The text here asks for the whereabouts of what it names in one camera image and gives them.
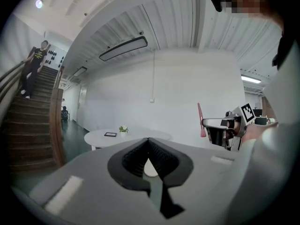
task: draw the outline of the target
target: desk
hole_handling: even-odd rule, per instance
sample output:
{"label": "desk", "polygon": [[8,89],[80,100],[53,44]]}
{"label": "desk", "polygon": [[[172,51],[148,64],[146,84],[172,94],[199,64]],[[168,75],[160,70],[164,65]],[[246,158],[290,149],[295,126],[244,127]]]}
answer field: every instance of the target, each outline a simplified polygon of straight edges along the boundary
{"label": "desk", "polygon": [[[104,136],[105,133],[117,133],[117,136],[107,137]],[[122,142],[141,139],[145,137],[161,138],[165,140],[171,139],[171,136],[167,133],[159,132],[156,130],[145,129],[145,128],[130,129],[128,134],[125,137],[121,137],[119,133],[119,129],[115,128],[115,129],[102,129],[102,130],[89,132],[84,136],[84,140],[87,144],[91,145],[92,150],[96,150],[96,148],[109,147]]]}

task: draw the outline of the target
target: person's arm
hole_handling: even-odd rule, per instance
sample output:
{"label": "person's arm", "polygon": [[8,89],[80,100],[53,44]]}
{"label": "person's arm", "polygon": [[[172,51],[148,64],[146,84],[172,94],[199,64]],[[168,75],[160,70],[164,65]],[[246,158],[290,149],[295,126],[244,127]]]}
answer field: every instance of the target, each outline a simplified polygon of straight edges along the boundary
{"label": "person's arm", "polygon": [[35,52],[33,52],[32,55],[28,57],[26,60],[22,60],[21,63],[30,61],[33,58],[34,54]]}
{"label": "person's arm", "polygon": [[46,57],[47,57],[47,56],[45,55],[44,58],[43,58],[43,61],[42,61],[41,66],[40,66],[39,69],[37,70],[38,73],[42,70],[42,67],[43,67],[43,65],[44,65],[45,62],[46,62]]}

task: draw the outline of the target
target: round ceiling light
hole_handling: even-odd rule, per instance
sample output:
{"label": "round ceiling light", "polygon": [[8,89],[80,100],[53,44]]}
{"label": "round ceiling light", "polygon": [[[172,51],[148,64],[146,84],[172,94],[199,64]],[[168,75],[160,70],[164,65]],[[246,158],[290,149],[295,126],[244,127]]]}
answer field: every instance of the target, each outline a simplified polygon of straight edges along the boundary
{"label": "round ceiling light", "polygon": [[36,7],[41,8],[43,6],[43,1],[42,0],[36,0]]}

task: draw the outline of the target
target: black pants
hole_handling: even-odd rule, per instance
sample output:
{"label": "black pants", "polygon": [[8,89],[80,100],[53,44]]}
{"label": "black pants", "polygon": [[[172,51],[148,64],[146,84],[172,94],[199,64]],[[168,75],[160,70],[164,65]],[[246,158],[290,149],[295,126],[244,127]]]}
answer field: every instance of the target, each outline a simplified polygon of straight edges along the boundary
{"label": "black pants", "polygon": [[39,64],[30,64],[22,71],[21,81],[22,81],[22,90],[26,90],[26,95],[30,96],[33,84],[38,75]]}

